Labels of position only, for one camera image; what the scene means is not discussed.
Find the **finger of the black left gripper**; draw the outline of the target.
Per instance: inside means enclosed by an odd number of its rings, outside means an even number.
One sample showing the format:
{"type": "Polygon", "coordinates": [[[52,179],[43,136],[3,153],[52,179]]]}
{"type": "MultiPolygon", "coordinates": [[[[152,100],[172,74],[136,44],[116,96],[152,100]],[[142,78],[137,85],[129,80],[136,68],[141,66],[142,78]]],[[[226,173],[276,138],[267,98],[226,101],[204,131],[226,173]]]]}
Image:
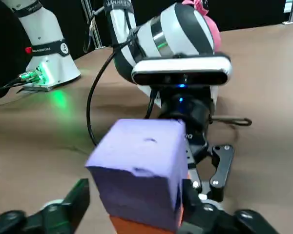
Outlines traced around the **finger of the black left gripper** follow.
{"type": "Polygon", "coordinates": [[[231,145],[193,146],[192,147],[192,184],[197,192],[216,202],[223,201],[224,190],[230,173],[234,156],[231,145]],[[213,176],[208,181],[202,181],[197,165],[206,157],[211,158],[215,168],[213,176]]]}

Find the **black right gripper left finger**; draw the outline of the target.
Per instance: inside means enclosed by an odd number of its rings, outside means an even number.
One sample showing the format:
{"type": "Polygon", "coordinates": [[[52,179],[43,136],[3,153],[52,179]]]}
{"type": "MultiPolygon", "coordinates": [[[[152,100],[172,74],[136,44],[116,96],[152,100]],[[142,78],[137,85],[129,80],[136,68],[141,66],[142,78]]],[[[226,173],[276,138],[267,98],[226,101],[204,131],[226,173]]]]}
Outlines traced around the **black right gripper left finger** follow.
{"type": "Polygon", "coordinates": [[[0,234],[73,234],[90,204],[89,180],[80,179],[64,199],[28,216],[23,210],[0,214],[0,234]]]}

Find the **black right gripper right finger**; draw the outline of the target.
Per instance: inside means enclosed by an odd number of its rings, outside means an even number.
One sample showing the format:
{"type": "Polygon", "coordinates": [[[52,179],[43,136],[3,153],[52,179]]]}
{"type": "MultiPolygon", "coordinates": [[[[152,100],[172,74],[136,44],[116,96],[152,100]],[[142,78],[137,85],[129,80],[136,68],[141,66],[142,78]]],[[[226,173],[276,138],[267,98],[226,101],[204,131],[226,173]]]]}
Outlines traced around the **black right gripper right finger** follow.
{"type": "Polygon", "coordinates": [[[201,200],[190,179],[182,181],[182,221],[179,234],[277,234],[258,212],[250,209],[225,212],[218,202],[201,200]]]}

